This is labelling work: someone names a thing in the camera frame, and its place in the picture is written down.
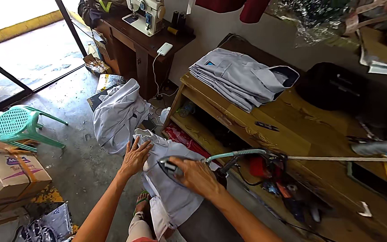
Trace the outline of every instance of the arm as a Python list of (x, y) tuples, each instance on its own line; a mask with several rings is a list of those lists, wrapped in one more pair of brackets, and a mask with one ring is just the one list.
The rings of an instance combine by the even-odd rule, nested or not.
[(126, 183), (131, 176), (143, 168), (149, 157), (149, 151), (153, 147), (153, 144), (149, 145), (150, 140), (148, 140), (137, 149), (139, 138), (134, 141), (132, 148), (131, 142), (126, 145), (126, 154), (120, 170), (79, 228), (73, 239), (74, 242), (105, 242)]
[(282, 242), (277, 234), (261, 223), (218, 183), (206, 164), (175, 157), (169, 160), (184, 172), (184, 176), (178, 179), (186, 187), (211, 201), (234, 226), (244, 241)]

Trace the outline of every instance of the shirt logo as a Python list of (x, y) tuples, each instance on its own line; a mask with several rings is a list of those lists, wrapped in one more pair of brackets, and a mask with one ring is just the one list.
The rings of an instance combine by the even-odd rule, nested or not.
[(215, 65), (211, 61), (207, 61), (204, 65)]

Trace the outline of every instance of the black thread spool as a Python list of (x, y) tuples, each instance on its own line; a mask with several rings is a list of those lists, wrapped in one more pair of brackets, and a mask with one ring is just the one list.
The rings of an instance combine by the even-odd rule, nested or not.
[(172, 13), (171, 27), (177, 28), (178, 16), (179, 16), (178, 11), (174, 11)]
[(183, 12), (180, 12), (177, 20), (177, 29), (182, 30), (185, 24), (186, 24), (185, 14)]
[(179, 30), (181, 30), (181, 29), (183, 29), (185, 27), (185, 24), (186, 24), (186, 18), (183, 16), (183, 17), (178, 19), (178, 21), (177, 21), (177, 28)]

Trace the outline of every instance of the hand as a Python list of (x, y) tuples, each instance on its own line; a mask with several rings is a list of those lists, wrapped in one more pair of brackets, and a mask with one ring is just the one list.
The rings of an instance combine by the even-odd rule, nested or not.
[(128, 141), (126, 144), (125, 158), (123, 159), (122, 167), (118, 173), (126, 174), (131, 177), (143, 168), (144, 163), (150, 156), (149, 151), (153, 147), (153, 144), (150, 144), (151, 141), (148, 140), (138, 147), (139, 140), (140, 136), (137, 136), (132, 147), (131, 141)]
[(223, 186), (218, 183), (215, 175), (209, 166), (199, 161), (182, 160), (177, 157), (170, 157), (169, 161), (177, 165), (185, 174), (177, 177), (183, 185), (198, 193), (204, 198), (211, 200), (217, 195)]

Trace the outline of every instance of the folded shirt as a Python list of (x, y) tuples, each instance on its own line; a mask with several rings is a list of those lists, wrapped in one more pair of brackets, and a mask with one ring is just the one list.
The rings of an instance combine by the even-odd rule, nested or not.
[(288, 66), (268, 67), (248, 55), (221, 48), (210, 51), (189, 70), (246, 112), (274, 101), (299, 78)]

